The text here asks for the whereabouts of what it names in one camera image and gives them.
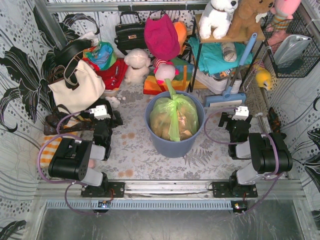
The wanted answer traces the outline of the green plastic trash bag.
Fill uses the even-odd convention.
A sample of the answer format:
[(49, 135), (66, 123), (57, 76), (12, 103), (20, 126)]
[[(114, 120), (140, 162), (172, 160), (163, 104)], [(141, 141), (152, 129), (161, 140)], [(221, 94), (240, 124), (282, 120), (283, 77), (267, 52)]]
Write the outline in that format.
[(199, 130), (196, 104), (189, 96), (177, 93), (170, 79), (165, 79), (165, 84), (169, 96), (155, 101), (149, 115), (149, 127), (156, 136), (167, 141), (189, 139)]

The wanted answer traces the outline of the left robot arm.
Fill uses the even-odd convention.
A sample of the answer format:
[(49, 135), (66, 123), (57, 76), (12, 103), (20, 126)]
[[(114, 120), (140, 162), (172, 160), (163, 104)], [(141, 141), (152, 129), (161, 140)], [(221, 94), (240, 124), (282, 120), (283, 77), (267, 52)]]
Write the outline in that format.
[(122, 124), (120, 113), (106, 99), (76, 114), (56, 106), (46, 117), (44, 132), (63, 136), (48, 164), (49, 176), (80, 183), (83, 198), (123, 198), (125, 183), (109, 181), (91, 165), (110, 157), (113, 129)]

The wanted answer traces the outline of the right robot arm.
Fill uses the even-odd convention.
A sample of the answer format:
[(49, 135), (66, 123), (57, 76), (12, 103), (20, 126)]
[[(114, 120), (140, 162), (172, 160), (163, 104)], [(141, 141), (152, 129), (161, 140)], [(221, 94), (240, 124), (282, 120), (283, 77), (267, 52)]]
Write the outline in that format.
[(283, 136), (278, 132), (250, 133), (252, 115), (244, 117), (223, 112), (219, 127), (229, 133), (228, 154), (234, 160), (249, 160), (248, 165), (235, 170), (227, 181), (212, 183), (215, 198), (256, 198), (256, 182), (273, 180), (291, 171), (293, 159)]

